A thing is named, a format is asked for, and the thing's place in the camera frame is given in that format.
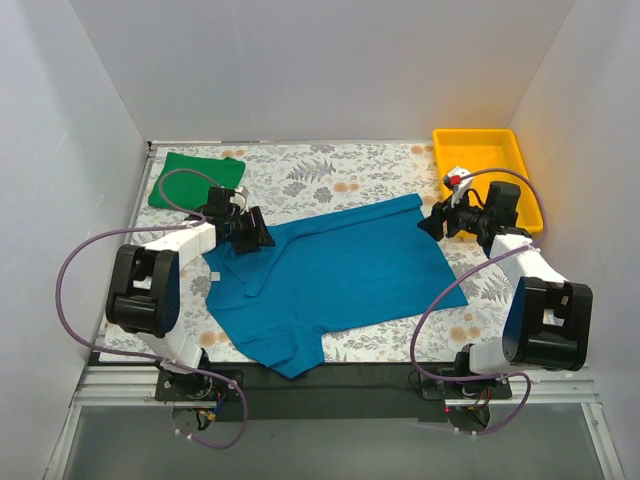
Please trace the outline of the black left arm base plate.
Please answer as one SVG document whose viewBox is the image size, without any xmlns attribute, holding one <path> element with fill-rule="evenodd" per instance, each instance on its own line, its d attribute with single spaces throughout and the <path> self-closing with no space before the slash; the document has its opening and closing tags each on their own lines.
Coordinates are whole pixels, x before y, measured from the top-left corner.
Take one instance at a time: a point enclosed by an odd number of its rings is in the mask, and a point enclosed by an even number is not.
<svg viewBox="0 0 640 480">
<path fill-rule="evenodd" d="M 241 370 L 217 371 L 217 374 L 228 378 L 223 381 L 201 374 L 179 374 L 171 371 L 160 371 L 154 399 L 156 401 L 238 401 L 237 386 L 242 386 L 244 373 Z"/>
</svg>

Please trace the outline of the blue t shirt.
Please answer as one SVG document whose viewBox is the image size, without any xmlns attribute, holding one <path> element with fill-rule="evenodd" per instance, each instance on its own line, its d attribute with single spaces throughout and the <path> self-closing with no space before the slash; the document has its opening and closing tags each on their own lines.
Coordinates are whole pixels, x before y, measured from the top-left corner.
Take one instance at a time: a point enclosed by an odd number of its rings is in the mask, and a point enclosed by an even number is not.
<svg viewBox="0 0 640 480">
<path fill-rule="evenodd" d="M 246 357 L 287 377 L 324 361 L 326 333 L 423 313 L 455 279 L 409 194 L 270 227 L 274 246 L 205 254 L 206 305 Z"/>
</svg>

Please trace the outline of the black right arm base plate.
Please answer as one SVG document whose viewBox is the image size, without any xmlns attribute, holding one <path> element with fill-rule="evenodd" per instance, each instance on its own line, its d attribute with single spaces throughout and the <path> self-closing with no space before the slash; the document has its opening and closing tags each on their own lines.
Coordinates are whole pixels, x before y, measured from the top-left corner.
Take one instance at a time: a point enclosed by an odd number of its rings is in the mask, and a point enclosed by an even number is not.
<svg viewBox="0 0 640 480">
<path fill-rule="evenodd" d="M 472 377 L 467 382 L 434 380 L 423 374 L 418 375 L 417 393 L 425 400 L 507 400 L 512 398 L 508 381 L 477 380 Z"/>
</svg>

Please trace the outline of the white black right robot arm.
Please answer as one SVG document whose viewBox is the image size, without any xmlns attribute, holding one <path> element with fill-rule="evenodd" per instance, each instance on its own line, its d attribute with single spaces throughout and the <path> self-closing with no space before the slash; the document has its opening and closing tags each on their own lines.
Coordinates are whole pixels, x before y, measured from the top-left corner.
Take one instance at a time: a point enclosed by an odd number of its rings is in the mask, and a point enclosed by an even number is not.
<svg viewBox="0 0 640 480">
<path fill-rule="evenodd" d="M 593 292 L 556 272 L 517 225 L 521 189 L 504 181 L 489 185 L 486 200 L 471 204 L 472 178 L 464 170 L 443 180 L 450 196 L 419 222 L 434 240 L 460 231 L 475 236 L 488 259 L 514 289 L 501 337 L 468 344 L 445 377 L 464 397 L 475 397 L 495 380 L 520 369 L 579 371 L 587 357 Z"/>
</svg>

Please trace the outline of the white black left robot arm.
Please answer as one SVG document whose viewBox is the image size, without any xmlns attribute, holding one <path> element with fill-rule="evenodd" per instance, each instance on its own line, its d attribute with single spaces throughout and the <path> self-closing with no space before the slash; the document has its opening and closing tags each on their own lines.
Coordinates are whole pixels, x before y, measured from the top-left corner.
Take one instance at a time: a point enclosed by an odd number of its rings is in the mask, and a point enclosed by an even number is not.
<svg viewBox="0 0 640 480">
<path fill-rule="evenodd" d="M 159 367 L 180 374 L 178 387 L 193 400 L 213 386 L 201 366 L 204 351 L 180 319 L 181 272 L 219 245 L 236 254 L 273 247 L 261 209 L 249 207 L 243 191 L 211 187 L 204 205 L 178 230 L 144 245 L 124 245 L 116 254 L 106 302 L 106 319 L 143 341 Z"/>
</svg>

